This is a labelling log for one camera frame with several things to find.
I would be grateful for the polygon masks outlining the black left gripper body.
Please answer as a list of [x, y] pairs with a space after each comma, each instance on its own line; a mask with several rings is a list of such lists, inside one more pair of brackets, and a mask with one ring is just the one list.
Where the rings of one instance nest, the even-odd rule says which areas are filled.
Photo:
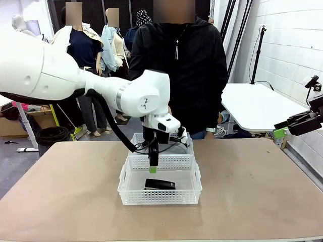
[[151, 142], [155, 138], [155, 141], [159, 144], [169, 143], [169, 133], [147, 127], [143, 127], [143, 138], [146, 142]]

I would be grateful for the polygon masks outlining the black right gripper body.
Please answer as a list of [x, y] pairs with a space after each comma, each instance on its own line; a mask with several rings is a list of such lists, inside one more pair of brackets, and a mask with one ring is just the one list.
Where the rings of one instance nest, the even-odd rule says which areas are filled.
[[322, 126], [322, 98], [310, 98], [308, 100], [310, 110], [313, 113], [310, 119], [310, 127], [321, 127]]

